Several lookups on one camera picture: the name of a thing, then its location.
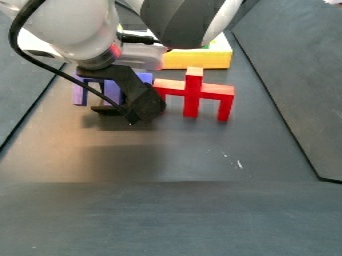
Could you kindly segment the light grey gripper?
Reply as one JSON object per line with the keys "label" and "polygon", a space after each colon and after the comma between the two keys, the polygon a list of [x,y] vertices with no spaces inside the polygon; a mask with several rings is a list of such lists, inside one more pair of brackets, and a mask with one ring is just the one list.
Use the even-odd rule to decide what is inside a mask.
{"label": "light grey gripper", "polygon": [[161,70],[166,52],[167,48],[161,44],[125,43],[115,64],[130,66],[133,69]]}

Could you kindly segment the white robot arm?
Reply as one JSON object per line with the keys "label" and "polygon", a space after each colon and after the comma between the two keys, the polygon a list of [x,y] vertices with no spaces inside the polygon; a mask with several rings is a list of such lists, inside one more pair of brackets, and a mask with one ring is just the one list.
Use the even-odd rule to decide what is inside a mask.
{"label": "white robot arm", "polygon": [[[0,12],[43,44],[27,51],[99,69],[127,58],[115,0],[0,0]],[[222,33],[244,0],[125,0],[159,43],[204,47]]]}

